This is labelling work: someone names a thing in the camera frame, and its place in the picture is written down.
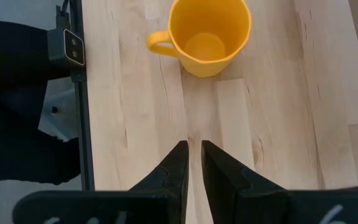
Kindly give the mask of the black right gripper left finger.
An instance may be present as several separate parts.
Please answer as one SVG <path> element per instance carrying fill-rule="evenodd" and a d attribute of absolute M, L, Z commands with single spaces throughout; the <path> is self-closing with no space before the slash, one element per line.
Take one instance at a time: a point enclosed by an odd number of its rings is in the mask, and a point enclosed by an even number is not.
<path fill-rule="evenodd" d="M 165 193 L 168 208 L 165 212 L 170 223 L 185 223 L 189 179 L 189 147 L 187 141 L 179 141 L 161 163 L 131 192 Z"/>

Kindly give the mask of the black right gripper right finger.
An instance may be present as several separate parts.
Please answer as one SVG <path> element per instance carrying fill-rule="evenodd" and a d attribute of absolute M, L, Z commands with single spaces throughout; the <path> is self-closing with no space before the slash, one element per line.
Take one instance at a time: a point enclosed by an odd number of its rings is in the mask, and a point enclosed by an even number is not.
<path fill-rule="evenodd" d="M 284 223 L 287 190 L 211 141 L 201 143 L 203 182 L 215 223 Z"/>

